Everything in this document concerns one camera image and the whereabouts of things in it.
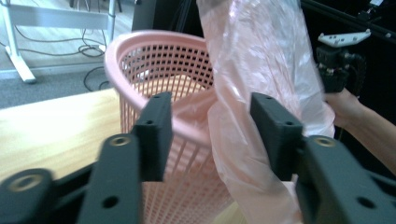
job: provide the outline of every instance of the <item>desk leg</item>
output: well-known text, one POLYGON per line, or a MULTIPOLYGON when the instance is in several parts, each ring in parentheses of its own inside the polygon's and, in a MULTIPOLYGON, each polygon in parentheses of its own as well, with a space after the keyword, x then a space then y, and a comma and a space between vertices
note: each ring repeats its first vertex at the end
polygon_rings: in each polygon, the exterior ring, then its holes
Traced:
POLYGON ((119 11, 122 12, 121 0, 117 0, 117 2, 119 3, 119 11))
POLYGON ((108 16, 107 16, 107 37, 106 44, 109 45, 113 40, 114 35, 114 26, 116 24, 116 10, 115 10, 116 2, 115 0, 110 0, 108 5, 108 16))
POLYGON ((8 35, 8 44, 9 47, 6 47, 7 54, 9 59, 14 64, 15 68, 17 69, 18 73, 20 74, 22 80, 26 83, 34 83, 35 77, 33 76, 32 72, 30 71, 29 67, 26 65, 26 62, 23 60, 20 52, 18 51, 17 40, 14 33, 14 25, 12 24, 11 18, 9 16, 9 7, 10 3, 7 0, 2 2, 2 11, 4 22, 6 24, 7 35, 8 35))

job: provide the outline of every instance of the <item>human hand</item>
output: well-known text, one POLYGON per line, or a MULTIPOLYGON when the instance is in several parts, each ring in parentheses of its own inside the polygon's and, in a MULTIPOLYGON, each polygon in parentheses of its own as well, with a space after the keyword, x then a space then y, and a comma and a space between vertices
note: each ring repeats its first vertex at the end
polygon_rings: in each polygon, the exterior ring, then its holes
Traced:
POLYGON ((334 124, 336 126, 347 129, 349 125, 361 121, 364 105, 347 89, 337 93, 328 93, 325 98, 335 113, 334 124))

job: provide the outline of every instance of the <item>basket rim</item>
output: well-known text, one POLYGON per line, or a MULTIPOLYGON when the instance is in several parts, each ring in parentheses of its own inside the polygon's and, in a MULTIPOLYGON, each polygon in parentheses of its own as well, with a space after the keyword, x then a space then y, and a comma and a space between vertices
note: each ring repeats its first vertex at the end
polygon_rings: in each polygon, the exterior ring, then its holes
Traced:
MULTIPOLYGON (((146 46, 147 43, 159 41, 172 41, 177 42, 178 44, 186 44, 198 49, 206 50, 205 40, 201 37, 158 30, 142 30, 119 35, 106 49, 104 67, 108 81, 114 86, 123 99, 126 100, 139 114, 146 106, 149 99, 141 96, 135 90, 134 86, 130 85, 125 75, 121 72, 119 66, 121 60, 120 57, 129 53, 129 49, 132 45, 146 46)), ((209 134, 197 130, 182 119, 172 117, 172 129, 178 136, 199 144, 202 147, 211 148, 209 134)))

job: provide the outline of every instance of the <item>basket mesh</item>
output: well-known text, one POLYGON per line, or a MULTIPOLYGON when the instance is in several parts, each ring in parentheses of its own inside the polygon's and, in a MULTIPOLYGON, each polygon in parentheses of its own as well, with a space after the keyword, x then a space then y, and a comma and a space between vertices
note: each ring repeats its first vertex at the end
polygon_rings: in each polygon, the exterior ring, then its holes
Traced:
MULTIPOLYGON (((119 66, 143 97, 171 91, 174 102, 212 87, 212 68, 205 49, 159 38, 158 44, 150 41, 147 45, 130 46, 128 51, 119 59, 119 66)), ((121 130, 128 133, 139 114, 122 96, 120 112, 121 130)), ((231 202, 211 149, 178 133, 170 149, 164 179, 163 183, 143 185, 145 223, 210 223, 231 202)))

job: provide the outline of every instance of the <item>cable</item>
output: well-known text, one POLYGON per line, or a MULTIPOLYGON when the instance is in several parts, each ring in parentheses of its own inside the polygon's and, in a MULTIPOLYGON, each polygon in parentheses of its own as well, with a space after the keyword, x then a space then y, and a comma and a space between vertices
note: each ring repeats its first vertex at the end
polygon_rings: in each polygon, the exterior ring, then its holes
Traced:
POLYGON ((104 81, 104 82, 102 82, 100 85, 99 85, 99 91, 101 91, 102 90, 102 87, 104 86, 104 85, 108 85, 108 84, 110 84, 108 81, 104 81))
MULTIPOLYGON (((75 40, 82 40, 81 37, 76 37, 76 38, 69 38, 69 39, 59 39, 59 40, 40 40, 40 39, 33 39, 32 37, 28 37, 26 35, 24 35, 21 30, 15 26, 15 29, 17 30, 17 32, 25 39, 28 39, 30 41, 34 41, 34 42, 40 42, 40 43, 59 43, 59 42, 67 42, 67 41, 75 41, 75 40)), ((101 42, 97 41, 97 40, 93 40, 93 39, 89 39, 89 38, 85 38, 86 40, 95 42, 97 44, 103 45, 101 42)))
POLYGON ((98 3, 98 12, 100 13, 100 4, 99 4, 99 1, 97 1, 97 3, 98 3))
POLYGON ((80 46, 80 47, 78 47, 78 52, 83 54, 86 57, 89 57, 89 58, 97 58, 97 57, 101 57, 102 55, 105 54, 101 49, 99 49, 99 46, 96 47, 96 46, 92 46, 92 45, 80 46), (97 51, 99 53, 97 55, 87 54, 86 51, 88 51, 90 49, 91 50, 95 50, 95 51, 97 51))
POLYGON ((40 5, 35 0, 32 0, 32 2, 35 3, 36 6, 40 7, 40 5))
MULTIPOLYGON (((89 6, 87 1, 85 1, 85 7, 87 8, 88 11, 91 11, 90 6, 91 6, 91 1, 89 6)), ((77 10, 79 11, 79 0, 77 0, 77 10)))
POLYGON ((85 45, 89 45, 89 44, 87 44, 87 42, 85 42, 85 39, 84 39, 85 33, 86 33, 86 32, 87 32, 87 29, 84 29, 84 30, 82 31, 82 38, 81 38, 81 40, 82 40, 82 42, 84 42, 85 45))
MULTIPOLYGON (((95 68, 91 69, 91 70, 85 75, 84 80, 83 80, 83 83, 84 83, 84 87, 85 87, 88 91, 95 91, 95 90, 91 89, 91 88, 88 86, 87 80, 88 80, 88 77, 90 76, 91 73, 93 73, 94 71, 99 70, 99 69, 104 69, 104 67, 103 67, 103 66, 95 67, 95 68)), ((108 82, 108 81, 103 81, 103 82, 101 82, 101 83, 99 84, 98 90, 100 91, 100 90, 103 88, 103 86, 106 85, 106 84, 109 84, 109 82, 108 82)))
POLYGON ((0 1, 0 5, 2 5, 3 7, 9 7, 10 4, 11 4, 11 0, 7 0, 5 4, 3 3, 3 1, 0 1))
POLYGON ((55 56, 55 57, 62 57, 62 56, 71 56, 71 55, 76 55, 80 54, 80 52, 73 52, 73 53, 63 53, 63 54, 53 54, 53 53, 47 53, 47 52, 42 52, 42 51, 37 51, 33 49, 18 49, 19 51, 27 51, 27 52, 32 52, 32 53, 37 53, 37 54, 43 54, 43 55, 48 55, 48 56, 55 56))
POLYGON ((102 36, 103 36, 103 40, 105 41, 105 46, 107 46, 107 42, 106 42, 106 37, 105 37, 105 32, 103 30, 102 31, 102 36))

